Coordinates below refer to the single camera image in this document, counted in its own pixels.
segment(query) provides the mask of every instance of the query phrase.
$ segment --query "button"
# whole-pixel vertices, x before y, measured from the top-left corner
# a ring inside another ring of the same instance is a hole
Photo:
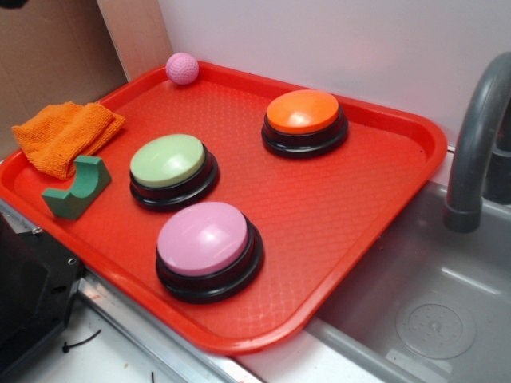
[[[131,160],[130,169],[139,184],[162,188],[192,176],[204,159],[200,140],[186,134],[172,134],[140,148]]]
[[[204,276],[233,263],[247,246],[247,223],[235,207],[198,203],[174,215],[161,229],[158,252],[170,270]]]
[[[333,95],[304,89],[269,104],[261,136],[264,147],[277,156],[312,158],[338,148],[347,131],[348,120]]]
[[[162,227],[156,274],[185,302],[212,303],[245,289],[263,267],[263,240],[235,207],[203,202],[186,207]]]
[[[307,134],[333,124],[339,115],[339,103],[329,93],[313,89],[286,93],[267,107],[271,126],[282,133]]]
[[[150,211],[178,211],[199,202],[218,183],[213,154],[194,136],[172,134],[149,142],[132,157],[129,190]]]

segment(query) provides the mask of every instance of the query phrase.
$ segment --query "gray sink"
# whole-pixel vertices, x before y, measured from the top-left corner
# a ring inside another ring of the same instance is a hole
[[[480,228],[454,233],[445,195],[428,183],[316,317],[393,381],[511,381],[511,212],[485,202]]]

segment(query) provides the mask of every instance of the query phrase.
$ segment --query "button top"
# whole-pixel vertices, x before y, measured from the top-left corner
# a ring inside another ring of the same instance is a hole
[[[313,89],[285,93],[267,108],[267,118],[273,129],[287,134],[317,132],[333,124],[338,116],[337,99]]]
[[[131,159],[133,178],[149,188],[164,188],[188,179],[206,158],[200,140],[187,134],[172,134],[153,140]]]
[[[165,266],[198,277],[231,265],[248,242],[247,221],[235,207],[203,202],[186,207],[163,226],[157,248]]]

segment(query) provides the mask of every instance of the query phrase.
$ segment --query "sink drain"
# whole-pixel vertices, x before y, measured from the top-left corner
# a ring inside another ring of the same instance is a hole
[[[398,313],[396,328],[409,349],[432,359],[457,357],[476,337],[472,315],[437,295],[421,296],[405,304]]]

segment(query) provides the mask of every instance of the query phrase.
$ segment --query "microfiber cloth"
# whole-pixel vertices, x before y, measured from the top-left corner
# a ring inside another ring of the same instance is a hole
[[[26,158],[37,170],[67,180],[76,171],[76,157],[97,152],[124,123],[124,117],[98,103],[66,102],[46,106],[12,130]]]

